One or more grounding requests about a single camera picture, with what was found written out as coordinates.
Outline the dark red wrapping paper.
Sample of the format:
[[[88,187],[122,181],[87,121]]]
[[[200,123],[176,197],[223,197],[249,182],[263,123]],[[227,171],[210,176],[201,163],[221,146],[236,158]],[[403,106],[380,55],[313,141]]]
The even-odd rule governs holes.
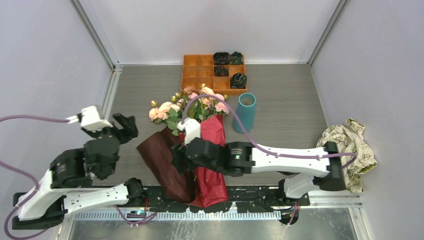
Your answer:
[[[165,127],[136,149],[171,200],[201,208],[229,200],[225,178],[221,173],[198,167],[194,172],[180,174],[172,165],[171,147],[183,143],[184,138],[184,134],[175,136],[172,130]]]

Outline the pink flower bouquet red wrap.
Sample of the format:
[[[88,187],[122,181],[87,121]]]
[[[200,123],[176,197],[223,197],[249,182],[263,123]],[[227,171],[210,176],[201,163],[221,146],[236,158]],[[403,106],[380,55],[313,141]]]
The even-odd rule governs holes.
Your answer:
[[[165,124],[174,136],[178,136],[177,125],[182,118],[191,118],[202,123],[212,116],[228,115],[230,110],[224,104],[227,99],[226,94],[215,93],[204,83],[199,90],[187,86],[175,93],[171,101],[161,105],[154,100],[151,101],[152,109],[148,112],[148,117],[156,124]]]

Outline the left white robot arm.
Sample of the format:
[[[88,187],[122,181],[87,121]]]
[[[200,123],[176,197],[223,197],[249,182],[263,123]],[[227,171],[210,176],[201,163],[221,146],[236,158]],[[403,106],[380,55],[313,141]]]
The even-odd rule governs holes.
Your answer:
[[[115,173],[120,146],[139,134],[134,116],[115,113],[112,117],[110,122],[98,113],[79,113],[67,119],[79,123],[90,140],[58,155],[33,189],[14,194],[13,230],[46,230],[86,210],[138,207],[145,202],[142,182],[134,177],[108,188],[93,186],[94,179],[105,180]]]

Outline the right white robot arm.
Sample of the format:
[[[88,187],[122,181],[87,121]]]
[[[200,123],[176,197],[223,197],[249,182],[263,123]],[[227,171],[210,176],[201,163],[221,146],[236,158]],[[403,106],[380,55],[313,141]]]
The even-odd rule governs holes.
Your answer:
[[[231,177],[262,172],[290,173],[278,183],[277,198],[291,205],[313,190],[344,191],[341,153],[334,142],[311,149],[275,148],[250,142],[230,142],[224,146],[201,138],[170,148],[172,165],[180,174],[199,167]]]

